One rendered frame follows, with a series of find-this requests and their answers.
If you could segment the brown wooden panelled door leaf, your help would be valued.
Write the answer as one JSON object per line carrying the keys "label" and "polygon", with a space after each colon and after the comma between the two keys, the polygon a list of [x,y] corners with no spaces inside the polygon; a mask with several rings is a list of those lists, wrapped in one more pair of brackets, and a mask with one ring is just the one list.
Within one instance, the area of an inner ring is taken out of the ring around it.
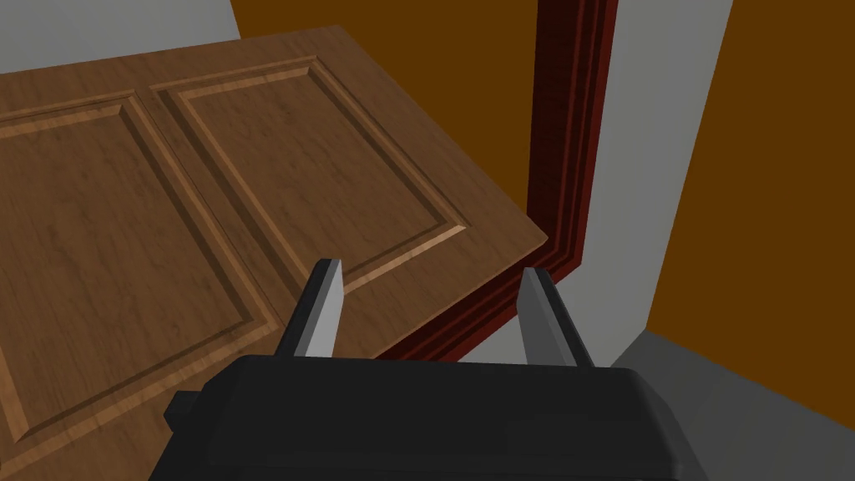
{"label": "brown wooden panelled door leaf", "polygon": [[545,239],[340,27],[0,75],[0,481],[147,481],[322,257],[364,358]]}

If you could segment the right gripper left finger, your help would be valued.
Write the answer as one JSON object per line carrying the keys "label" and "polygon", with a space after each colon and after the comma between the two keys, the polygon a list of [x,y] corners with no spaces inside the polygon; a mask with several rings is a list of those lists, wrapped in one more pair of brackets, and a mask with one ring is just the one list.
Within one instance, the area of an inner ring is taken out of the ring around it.
{"label": "right gripper left finger", "polygon": [[314,266],[274,354],[277,357],[330,357],[344,302],[341,261],[320,259]]}

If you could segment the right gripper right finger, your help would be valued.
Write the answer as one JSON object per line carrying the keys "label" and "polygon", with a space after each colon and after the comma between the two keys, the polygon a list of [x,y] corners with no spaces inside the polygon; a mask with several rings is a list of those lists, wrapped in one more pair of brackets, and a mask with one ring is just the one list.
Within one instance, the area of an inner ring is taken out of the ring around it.
{"label": "right gripper right finger", "polygon": [[545,269],[524,269],[516,296],[516,316],[529,365],[594,367],[589,350]]}

